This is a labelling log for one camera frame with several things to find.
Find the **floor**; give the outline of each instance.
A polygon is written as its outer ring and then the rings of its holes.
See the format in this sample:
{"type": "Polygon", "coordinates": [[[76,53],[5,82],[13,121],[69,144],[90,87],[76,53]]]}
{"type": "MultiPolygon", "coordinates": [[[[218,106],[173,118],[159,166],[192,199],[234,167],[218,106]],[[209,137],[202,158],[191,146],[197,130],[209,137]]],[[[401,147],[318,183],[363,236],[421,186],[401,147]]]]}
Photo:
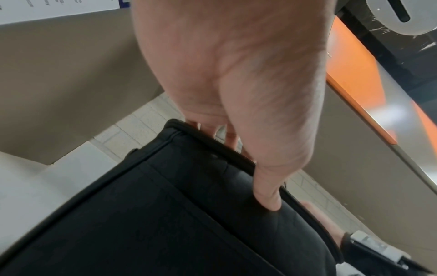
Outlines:
{"type": "MultiPolygon", "coordinates": [[[[183,116],[175,104],[163,93],[95,136],[90,142],[113,160],[120,162],[131,149],[140,148],[154,139],[165,122],[171,118],[183,120],[183,116]]],[[[223,137],[223,133],[223,130],[220,130],[217,134],[218,138],[223,137]]],[[[368,234],[373,234],[345,206],[303,170],[294,173],[287,180],[286,186],[296,198],[311,201],[317,205],[345,231],[362,230],[368,234]]]]}

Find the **zipper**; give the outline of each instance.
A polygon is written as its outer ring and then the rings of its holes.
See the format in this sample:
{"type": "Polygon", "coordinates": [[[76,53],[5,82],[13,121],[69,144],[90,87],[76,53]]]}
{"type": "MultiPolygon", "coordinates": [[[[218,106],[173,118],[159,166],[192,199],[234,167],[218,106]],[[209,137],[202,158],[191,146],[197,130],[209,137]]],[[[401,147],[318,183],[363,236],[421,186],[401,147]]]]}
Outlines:
{"type": "MultiPolygon", "coordinates": [[[[229,163],[232,163],[236,167],[242,169],[249,175],[253,176],[255,171],[255,162],[251,159],[245,157],[241,153],[236,150],[232,150],[226,146],[224,146],[219,140],[216,138],[211,138],[204,133],[200,132],[198,129],[192,127],[191,125],[187,125],[184,122],[177,119],[170,119],[164,126],[164,128],[175,128],[184,133],[191,135],[192,137],[200,140],[202,143],[217,151],[220,155],[227,158],[229,163]]],[[[317,234],[319,234],[320,238],[328,247],[328,250],[331,252],[331,255],[334,257],[337,264],[343,263],[344,258],[342,253],[340,252],[339,247],[335,243],[332,236],[325,229],[325,227],[311,214],[289,191],[287,191],[283,186],[279,188],[279,193],[283,201],[285,201],[293,210],[295,210],[303,220],[305,220],[308,225],[313,228],[317,234]]]]}

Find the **human hand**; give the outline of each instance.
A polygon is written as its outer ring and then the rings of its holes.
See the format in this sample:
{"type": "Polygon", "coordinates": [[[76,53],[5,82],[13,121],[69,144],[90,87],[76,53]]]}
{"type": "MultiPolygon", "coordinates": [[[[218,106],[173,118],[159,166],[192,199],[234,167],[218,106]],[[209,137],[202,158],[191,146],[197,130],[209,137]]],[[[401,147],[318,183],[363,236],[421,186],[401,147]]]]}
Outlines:
{"type": "Polygon", "coordinates": [[[279,187],[311,157],[325,89],[334,0],[136,0],[141,51],[192,125],[227,125],[257,161],[254,196],[278,210],[279,187]]]}
{"type": "Polygon", "coordinates": [[[323,227],[330,233],[338,247],[341,246],[341,240],[346,232],[332,221],[322,210],[309,201],[300,202],[313,216],[323,225],[323,227]]]}

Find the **orange stripe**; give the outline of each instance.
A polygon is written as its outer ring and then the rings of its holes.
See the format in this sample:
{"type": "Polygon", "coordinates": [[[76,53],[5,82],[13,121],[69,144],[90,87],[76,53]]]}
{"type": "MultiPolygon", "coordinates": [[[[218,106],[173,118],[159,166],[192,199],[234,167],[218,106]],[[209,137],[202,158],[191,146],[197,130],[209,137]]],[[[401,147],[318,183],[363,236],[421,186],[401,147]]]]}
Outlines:
{"type": "Polygon", "coordinates": [[[417,114],[419,115],[420,121],[422,122],[423,128],[428,135],[428,139],[437,155],[437,127],[431,121],[431,119],[423,112],[423,110],[412,100],[411,103],[414,106],[417,114]]]}
{"type": "Polygon", "coordinates": [[[335,17],[328,39],[327,82],[390,144],[396,137],[366,109],[384,106],[386,98],[377,61],[354,34],[335,17]]]}

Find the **white sign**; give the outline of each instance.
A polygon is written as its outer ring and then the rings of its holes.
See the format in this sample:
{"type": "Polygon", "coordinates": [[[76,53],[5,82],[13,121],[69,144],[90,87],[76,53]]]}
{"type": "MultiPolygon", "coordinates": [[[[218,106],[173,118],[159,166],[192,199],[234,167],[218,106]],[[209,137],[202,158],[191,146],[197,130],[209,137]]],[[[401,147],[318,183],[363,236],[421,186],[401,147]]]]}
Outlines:
{"type": "Polygon", "coordinates": [[[0,0],[0,25],[119,9],[118,0],[0,0]]]}

